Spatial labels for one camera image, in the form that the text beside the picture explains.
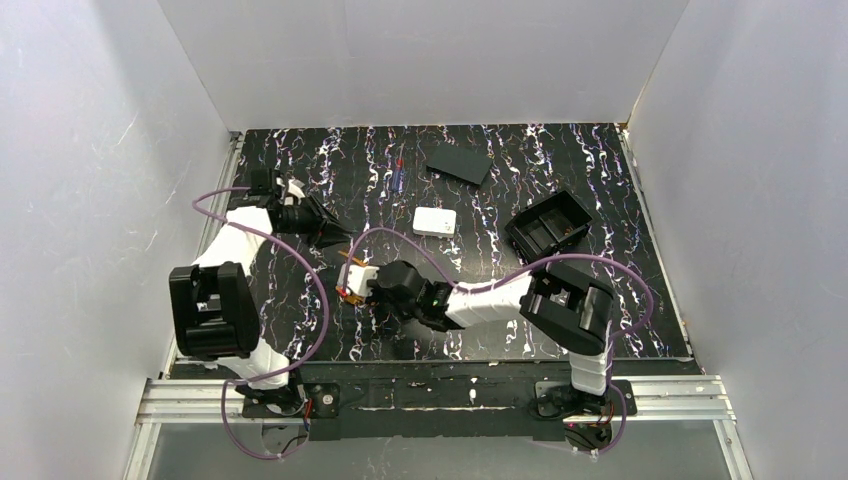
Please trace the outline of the orange leather card holder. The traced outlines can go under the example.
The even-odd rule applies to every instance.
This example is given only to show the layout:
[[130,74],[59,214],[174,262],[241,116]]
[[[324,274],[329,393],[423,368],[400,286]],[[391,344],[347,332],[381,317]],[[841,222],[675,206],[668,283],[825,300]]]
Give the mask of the orange leather card holder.
[[339,251],[339,254],[346,260],[351,260],[351,264],[345,271],[339,273],[336,291],[346,303],[354,306],[362,305],[371,295],[368,281],[376,277],[379,268],[351,257],[347,251]]

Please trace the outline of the left aluminium side rail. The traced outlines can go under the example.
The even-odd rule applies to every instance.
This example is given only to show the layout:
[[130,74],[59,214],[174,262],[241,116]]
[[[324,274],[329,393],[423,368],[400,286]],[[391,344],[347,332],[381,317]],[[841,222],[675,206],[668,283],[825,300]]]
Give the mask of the left aluminium side rail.
[[[232,186],[241,158],[241,151],[243,149],[244,139],[244,131],[230,132],[228,152],[223,162],[217,183],[214,187],[207,188],[206,190],[204,190],[202,194],[208,193],[209,191],[219,190]],[[228,199],[229,195],[223,194],[217,199],[212,199],[208,205],[205,205],[205,208],[207,210],[210,210],[214,214],[224,214],[227,210]],[[201,231],[200,243],[197,252],[194,255],[194,258],[200,256],[211,245],[214,240],[214,237],[217,235],[218,231],[221,228],[221,223],[219,221],[215,220],[214,218],[210,218],[204,214],[201,214],[201,216],[203,218],[203,229]],[[176,335],[173,335],[170,346],[165,356],[164,365],[160,370],[160,373],[158,374],[157,380],[171,379],[175,366],[180,364],[181,362],[186,363],[185,356],[180,353],[177,347]]]

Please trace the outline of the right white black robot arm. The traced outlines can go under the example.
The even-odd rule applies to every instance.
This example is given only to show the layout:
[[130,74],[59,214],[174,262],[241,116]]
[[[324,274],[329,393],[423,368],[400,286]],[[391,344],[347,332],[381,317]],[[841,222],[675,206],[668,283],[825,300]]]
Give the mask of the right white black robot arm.
[[425,278],[403,260],[352,263],[340,271],[336,290],[353,305],[386,307],[439,332],[524,319],[568,352],[572,388],[597,397],[607,391],[613,291],[567,265],[554,263],[510,280],[452,285]]

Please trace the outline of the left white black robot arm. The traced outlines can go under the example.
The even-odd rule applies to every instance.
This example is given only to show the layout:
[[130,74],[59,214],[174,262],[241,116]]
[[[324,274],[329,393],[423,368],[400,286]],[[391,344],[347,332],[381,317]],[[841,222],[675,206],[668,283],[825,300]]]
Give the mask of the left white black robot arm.
[[352,231],[301,182],[273,168],[251,171],[246,187],[233,187],[235,207],[216,215],[222,224],[206,250],[168,279],[179,352],[224,366],[260,391],[285,387],[290,360],[262,337],[248,278],[260,248],[281,234],[322,249],[349,240]]

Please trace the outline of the white rectangular box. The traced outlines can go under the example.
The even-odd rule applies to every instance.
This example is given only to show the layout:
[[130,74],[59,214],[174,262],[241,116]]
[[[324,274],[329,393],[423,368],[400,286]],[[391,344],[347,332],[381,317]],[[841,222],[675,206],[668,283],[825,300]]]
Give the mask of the white rectangular box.
[[416,207],[413,233],[420,236],[452,239],[456,234],[457,212],[435,207]]

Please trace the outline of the black plastic box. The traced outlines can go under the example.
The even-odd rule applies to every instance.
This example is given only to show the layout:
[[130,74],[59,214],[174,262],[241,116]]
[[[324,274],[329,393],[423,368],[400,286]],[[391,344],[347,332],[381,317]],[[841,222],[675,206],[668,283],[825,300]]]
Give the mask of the black plastic box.
[[520,210],[504,232],[521,259],[535,262],[578,245],[593,222],[583,204],[561,190]]

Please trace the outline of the aluminium front frame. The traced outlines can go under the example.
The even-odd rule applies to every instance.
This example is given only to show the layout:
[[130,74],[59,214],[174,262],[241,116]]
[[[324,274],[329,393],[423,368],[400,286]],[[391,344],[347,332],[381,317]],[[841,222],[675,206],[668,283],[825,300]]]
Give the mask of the aluminium front frame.
[[128,479],[749,479],[717,376],[624,377],[611,420],[532,414],[524,376],[366,374],[279,414],[217,379],[154,380]]

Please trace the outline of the flat black box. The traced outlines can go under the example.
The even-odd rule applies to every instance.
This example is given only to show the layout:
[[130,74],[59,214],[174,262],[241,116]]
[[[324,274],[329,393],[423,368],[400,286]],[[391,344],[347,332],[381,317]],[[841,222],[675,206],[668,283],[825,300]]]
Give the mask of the flat black box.
[[435,147],[428,156],[429,170],[446,174],[466,183],[481,186],[494,161],[487,155],[450,144]]

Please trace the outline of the blue red screwdriver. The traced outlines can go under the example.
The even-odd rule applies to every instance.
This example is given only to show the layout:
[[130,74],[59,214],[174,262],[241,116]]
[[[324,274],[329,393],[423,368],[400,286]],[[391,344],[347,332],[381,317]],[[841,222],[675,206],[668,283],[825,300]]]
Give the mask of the blue red screwdriver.
[[392,168],[392,176],[389,190],[392,193],[401,193],[403,190],[404,180],[404,159],[403,153],[400,152],[394,161]]

